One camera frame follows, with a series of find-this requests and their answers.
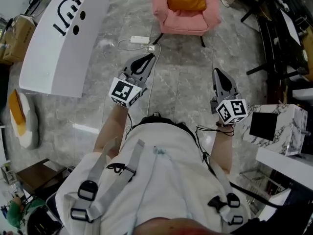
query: black buckle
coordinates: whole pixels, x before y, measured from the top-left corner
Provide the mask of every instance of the black buckle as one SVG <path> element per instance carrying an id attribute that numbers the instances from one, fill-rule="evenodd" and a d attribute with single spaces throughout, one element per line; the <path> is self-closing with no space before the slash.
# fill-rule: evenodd
<path id="1" fill-rule="evenodd" d="M 84 192 L 82 191 L 85 191 L 87 193 L 92 193 L 92 196 L 91 197 L 86 196 L 86 194 L 84 194 Z M 96 198 L 97 192 L 98 192 L 98 185 L 94 181 L 86 180 L 79 186 L 77 195 L 78 197 L 82 199 L 93 201 Z"/>
<path id="2" fill-rule="evenodd" d="M 229 225 L 242 225 L 244 222 L 244 218 L 242 216 L 233 216 L 231 223 Z"/>
<path id="3" fill-rule="evenodd" d="M 240 200 L 234 193 L 227 195 L 227 203 L 229 207 L 238 208 L 240 206 Z"/>
<path id="4" fill-rule="evenodd" d="M 217 212 L 220 212 L 220 209 L 227 205 L 227 203 L 224 203 L 220 200 L 219 196 L 216 196 L 211 199 L 211 201 L 207 204 L 208 206 L 214 207 Z"/>
<path id="5" fill-rule="evenodd" d="M 130 180 L 128 181 L 128 182 L 130 182 L 130 181 L 133 179 L 133 177 L 136 175 L 136 171 L 130 169 L 130 168 L 127 167 L 127 166 L 125 166 L 124 170 L 128 170 L 128 171 L 130 171 L 130 172 L 133 174 L 132 177 L 130 178 Z"/>
<path id="6" fill-rule="evenodd" d="M 84 217 L 77 217 L 77 216 L 74 216 L 73 215 L 73 211 L 74 212 L 83 212 L 85 215 L 84 215 Z M 86 221 L 86 222 L 88 222 L 88 223 L 93 223 L 93 220 L 90 220 L 89 219 L 89 217 L 88 217 L 88 214 L 87 214 L 87 211 L 86 210 L 84 210 L 84 209 L 77 209 L 77 208 L 71 208 L 70 209 L 70 217 L 72 218 L 72 219 L 74 219 L 74 220 L 79 220 L 79 221 Z"/>

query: white paper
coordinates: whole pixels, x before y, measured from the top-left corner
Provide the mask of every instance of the white paper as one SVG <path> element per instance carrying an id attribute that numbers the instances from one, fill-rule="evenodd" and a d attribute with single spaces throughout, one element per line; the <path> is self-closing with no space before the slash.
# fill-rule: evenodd
<path id="1" fill-rule="evenodd" d="M 289 34 L 292 36 L 293 39 L 296 40 L 296 42 L 299 45 L 301 45 L 299 37 L 298 37 L 298 34 L 297 34 L 297 31 L 295 30 L 293 21 L 291 20 L 291 18 L 282 9 L 280 11 L 282 12 L 282 14 L 284 16 L 284 19 L 286 21 L 286 24 L 287 24 L 287 27 L 288 27 L 288 30 L 289 30 Z"/>

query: pink chair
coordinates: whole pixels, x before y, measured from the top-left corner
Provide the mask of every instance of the pink chair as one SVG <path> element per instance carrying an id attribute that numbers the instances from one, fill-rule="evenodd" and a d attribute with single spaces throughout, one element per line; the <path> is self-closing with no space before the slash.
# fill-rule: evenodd
<path id="1" fill-rule="evenodd" d="M 203 34 L 221 22 L 219 0 L 205 0 L 205 2 L 204 11 L 173 11 L 167 7 L 167 0 L 152 0 L 153 14 L 159 20 L 161 27 L 161 34 L 153 44 L 155 45 L 164 33 L 170 33 L 200 36 L 201 44 L 205 47 Z"/>

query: wire basket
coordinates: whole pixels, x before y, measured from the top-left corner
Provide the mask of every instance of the wire basket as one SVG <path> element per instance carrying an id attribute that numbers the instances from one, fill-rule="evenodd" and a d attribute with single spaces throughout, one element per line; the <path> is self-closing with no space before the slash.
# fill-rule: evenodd
<path id="1" fill-rule="evenodd" d="M 240 173 L 241 177 L 244 179 L 245 189 L 262 196 L 263 198 L 269 200 L 271 196 L 276 195 L 285 190 L 277 182 L 273 181 L 267 175 L 259 170 L 250 170 Z M 258 217 L 265 204 L 256 200 L 255 198 L 246 195 L 247 203 L 251 209 L 252 215 Z"/>

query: gray marble floor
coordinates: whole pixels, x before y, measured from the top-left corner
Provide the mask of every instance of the gray marble floor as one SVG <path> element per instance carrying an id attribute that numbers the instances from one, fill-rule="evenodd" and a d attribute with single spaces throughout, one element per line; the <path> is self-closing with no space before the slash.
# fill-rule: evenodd
<path id="1" fill-rule="evenodd" d="M 20 147 L 13 134 L 8 108 L 2 114 L 7 125 L 5 139 L 9 158 L 15 170 L 21 170 L 41 159 L 50 158 L 63 165 L 76 165 L 92 151 L 97 133 L 110 113 L 113 103 L 108 95 L 112 79 L 125 61 L 139 51 L 117 48 L 119 40 L 132 35 L 151 36 L 160 33 L 152 15 L 151 0 L 110 0 L 108 15 L 103 21 L 89 62 L 82 98 L 62 97 L 24 91 L 35 102 L 39 118 L 40 146 L 35 150 Z M 230 8 L 220 4 L 222 23 L 204 35 L 206 48 L 199 37 L 164 35 L 160 40 L 161 55 L 155 69 L 150 106 L 149 90 L 130 109 L 135 123 L 147 112 L 161 112 L 164 117 L 184 121 L 192 131 L 197 124 L 214 127 L 217 116 L 211 115 L 212 69 L 222 68 L 233 76 L 238 89 L 248 104 L 266 102 L 266 74 L 251 76 L 246 71 L 263 63 L 261 36 L 254 16 L 245 23 L 240 18 L 248 8 L 236 1 Z M 121 43 L 122 47 L 137 46 Z M 11 68 L 8 93 L 19 88 L 22 64 Z M 147 81 L 151 88 L 153 77 Z M 258 166 L 255 161 L 257 147 L 240 139 L 238 124 L 234 137 L 232 174 Z M 214 133 L 201 134 L 208 150 Z"/>

